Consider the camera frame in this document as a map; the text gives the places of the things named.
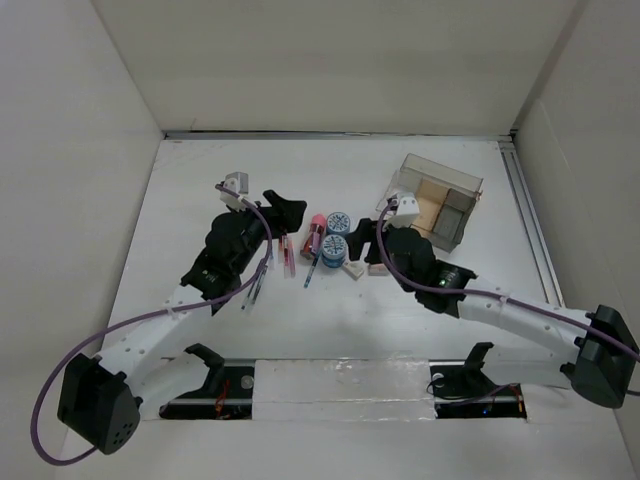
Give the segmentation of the red ink refill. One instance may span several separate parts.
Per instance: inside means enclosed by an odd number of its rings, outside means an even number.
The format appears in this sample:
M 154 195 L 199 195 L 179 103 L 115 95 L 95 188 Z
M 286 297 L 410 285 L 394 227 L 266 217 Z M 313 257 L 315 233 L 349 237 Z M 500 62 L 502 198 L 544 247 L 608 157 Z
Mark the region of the red ink refill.
M 282 235 L 278 238 L 278 261 L 280 264 L 284 264 L 285 263 L 285 242 L 286 242 L 286 235 Z

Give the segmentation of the pink white small box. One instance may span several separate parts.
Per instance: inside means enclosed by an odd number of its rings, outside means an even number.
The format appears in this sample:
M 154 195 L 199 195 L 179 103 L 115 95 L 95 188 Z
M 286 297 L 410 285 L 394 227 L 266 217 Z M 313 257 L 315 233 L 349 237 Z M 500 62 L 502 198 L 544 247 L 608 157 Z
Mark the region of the pink white small box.
M 389 270 L 384 264 L 370 264 L 368 274 L 370 276 L 386 276 L 389 274 Z

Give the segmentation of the white eraser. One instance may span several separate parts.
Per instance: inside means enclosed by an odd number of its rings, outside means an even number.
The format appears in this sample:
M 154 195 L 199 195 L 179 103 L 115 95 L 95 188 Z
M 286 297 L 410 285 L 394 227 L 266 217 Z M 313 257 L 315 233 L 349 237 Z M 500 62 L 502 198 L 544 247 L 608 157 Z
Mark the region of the white eraser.
M 359 262 L 344 262 L 342 269 L 354 280 L 359 280 L 365 273 L 365 268 Z

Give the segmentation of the blue round tape tin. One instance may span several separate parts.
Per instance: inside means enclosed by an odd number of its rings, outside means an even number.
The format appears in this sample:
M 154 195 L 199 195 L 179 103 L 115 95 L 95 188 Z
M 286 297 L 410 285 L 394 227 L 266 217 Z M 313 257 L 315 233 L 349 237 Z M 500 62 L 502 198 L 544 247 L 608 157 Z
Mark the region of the blue round tape tin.
M 332 212 L 326 217 L 326 228 L 329 235 L 344 237 L 351 231 L 351 219 L 344 212 Z
M 344 237 L 337 234 L 327 235 L 321 244 L 321 259 L 328 268 L 340 268 L 346 258 L 348 246 Z

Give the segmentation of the pink capped pen refill tube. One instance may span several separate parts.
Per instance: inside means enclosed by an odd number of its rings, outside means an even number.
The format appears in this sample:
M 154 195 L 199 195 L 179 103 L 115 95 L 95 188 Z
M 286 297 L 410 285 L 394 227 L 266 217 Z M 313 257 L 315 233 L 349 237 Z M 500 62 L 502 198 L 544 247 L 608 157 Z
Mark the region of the pink capped pen refill tube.
M 312 217 L 309 231 L 300 248 L 300 255 L 307 260 L 313 260 L 321 248 L 326 230 L 327 220 L 322 214 L 316 214 Z

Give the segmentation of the blue ballpoint pen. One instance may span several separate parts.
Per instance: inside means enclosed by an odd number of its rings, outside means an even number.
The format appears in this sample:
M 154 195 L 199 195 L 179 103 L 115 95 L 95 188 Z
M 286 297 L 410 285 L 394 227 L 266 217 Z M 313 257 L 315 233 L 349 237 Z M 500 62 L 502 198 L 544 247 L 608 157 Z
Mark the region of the blue ballpoint pen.
M 306 276 L 305 281 L 304 281 L 304 284 L 303 284 L 303 287 L 304 287 L 305 289 L 307 289 L 307 288 L 309 287 L 310 283 L 311 283 L 311 280 L 312 280 L 313 274 L 314 274 L 314 272 L 315 272 L 315 269 L 316 269 L 316 267 L 317 267 L 317 264 L 318 264 L 318 262 L 319 262 L 320 257 L 321 257 L 321 250 L 320 250 L 320 249 L 318 249 L 318 250 L 317 250 L 317 252 L 315 253 L 314 257 L 313 257 L 313 260 L 312 260 L 311 266 L 310 266 L 310 268 L 309 268 L 309 271 L 308 271 L 308 273 L 307 273 L 307 276 Z

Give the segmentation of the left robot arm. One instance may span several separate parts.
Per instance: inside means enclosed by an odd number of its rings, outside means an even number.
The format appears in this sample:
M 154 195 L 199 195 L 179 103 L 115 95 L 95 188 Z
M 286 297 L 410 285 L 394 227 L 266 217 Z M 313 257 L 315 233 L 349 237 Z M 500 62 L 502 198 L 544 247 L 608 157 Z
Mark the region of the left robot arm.
M 161 406 L 192 391 L 212 396 L 222 387 L 224 360 L 198 339 L 249 287 L 241 276 L 258 250 L 298 231 L 307 208 L 273 190 L 263 195 L 266 205 L 252 204 L 222 188 L 228 210 L 212 221 L 203 249 L 165 307 L 127 321 L 128 332 L 93 356 L 76 350 L 65 362 L 58 419 L 95 450 L 113 454 Z

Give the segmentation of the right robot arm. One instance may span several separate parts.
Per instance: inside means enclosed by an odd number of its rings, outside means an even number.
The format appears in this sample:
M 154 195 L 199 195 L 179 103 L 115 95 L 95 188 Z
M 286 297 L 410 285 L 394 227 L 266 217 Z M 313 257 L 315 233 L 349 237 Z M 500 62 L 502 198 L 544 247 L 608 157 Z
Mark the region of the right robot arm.
M 350 259 L 384 264 L 427 310 L 534 343 L 532 349 L 476 343 L 462 368 L 462 381 L 471 392 L 529 383 L 569 388 L 605 408 L 623 406 L 639 346 L 615 308 L 583 311 L 523 300 L 469 269 L 437 259 L 430 241 L 412 228 L 383 228 L 363 219 L 346 243 Z

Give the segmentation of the clear plastic organizer box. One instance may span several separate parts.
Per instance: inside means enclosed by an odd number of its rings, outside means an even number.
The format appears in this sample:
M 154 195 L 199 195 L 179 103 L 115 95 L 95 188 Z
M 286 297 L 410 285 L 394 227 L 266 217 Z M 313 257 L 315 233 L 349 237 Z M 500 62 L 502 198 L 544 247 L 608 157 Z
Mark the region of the clear plastic organizer box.
M 420 215 L 412 227 L 434 247 L 451 253 L 462 242 L 482 184 L 482 178 L 408 154 L 395 171 L 376 211 L 382 211 L 389 197 L 413 194 Z

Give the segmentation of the metal rail at back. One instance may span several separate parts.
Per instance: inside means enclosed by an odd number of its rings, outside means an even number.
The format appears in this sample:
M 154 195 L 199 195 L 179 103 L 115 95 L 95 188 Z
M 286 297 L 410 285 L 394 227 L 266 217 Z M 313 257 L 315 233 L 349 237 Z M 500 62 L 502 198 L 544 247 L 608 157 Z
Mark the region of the metal rail at back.
M 264 131 L 264 130 L 165 130 L 164 139 L 178 140 L 318 140 L 342 138 L 444 138 L 456 140 L 510 142 L 511 135 L 444 135 L 425 133 Z

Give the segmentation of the metal rail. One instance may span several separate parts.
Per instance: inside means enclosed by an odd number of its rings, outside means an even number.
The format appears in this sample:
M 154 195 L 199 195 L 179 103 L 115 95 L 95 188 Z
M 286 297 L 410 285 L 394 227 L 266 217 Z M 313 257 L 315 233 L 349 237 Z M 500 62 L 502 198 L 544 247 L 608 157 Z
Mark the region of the metal rail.
M 526 184 L 516 147 L 508 141 L 500 141 L 498 147 L 526 231 L 544 296 L 548 303 L 564 306 L 564 296 L 535 211 L 533 199 Z
M 165 130 L 164 139 L 178 140 L 318 140 L 342 138 L 444 138 L 456 140 L 510 142 L 511 135 L 444 135 L 425 133 L 264 131 L 264 130 Z

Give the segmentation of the metal rail at right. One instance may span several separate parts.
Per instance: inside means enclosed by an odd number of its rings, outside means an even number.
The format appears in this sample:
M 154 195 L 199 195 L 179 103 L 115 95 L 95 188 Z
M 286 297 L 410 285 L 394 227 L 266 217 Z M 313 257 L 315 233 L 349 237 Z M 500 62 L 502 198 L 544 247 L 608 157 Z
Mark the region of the metal rail at right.
M 544 296 L 548 303 L 564 306 L 564 296 L 535 211 L 533 199 L 526 184 L 516 147 L 508 141 L 500 141 L 498 147 L 526 231 Z

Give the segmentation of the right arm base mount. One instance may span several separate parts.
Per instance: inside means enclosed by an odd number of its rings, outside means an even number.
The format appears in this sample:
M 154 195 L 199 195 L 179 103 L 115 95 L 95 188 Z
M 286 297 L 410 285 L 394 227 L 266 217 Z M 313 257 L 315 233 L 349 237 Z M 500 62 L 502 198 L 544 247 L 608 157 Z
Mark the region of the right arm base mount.
M 526 419 L 519 384 L 498 385 L 483 372 L 491 342 L 477 343 L 464 360 L 429 362 L 426 392 L 434 399 L 437 419 Z

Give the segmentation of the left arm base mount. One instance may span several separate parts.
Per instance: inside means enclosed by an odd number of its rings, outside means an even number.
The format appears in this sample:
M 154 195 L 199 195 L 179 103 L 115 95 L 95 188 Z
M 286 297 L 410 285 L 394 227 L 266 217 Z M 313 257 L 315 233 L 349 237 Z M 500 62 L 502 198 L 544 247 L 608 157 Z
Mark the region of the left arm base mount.
M 251 420 L 255 386 L 254 360 L 212 359 L 204 383 L 159 410 L 164 420 Z

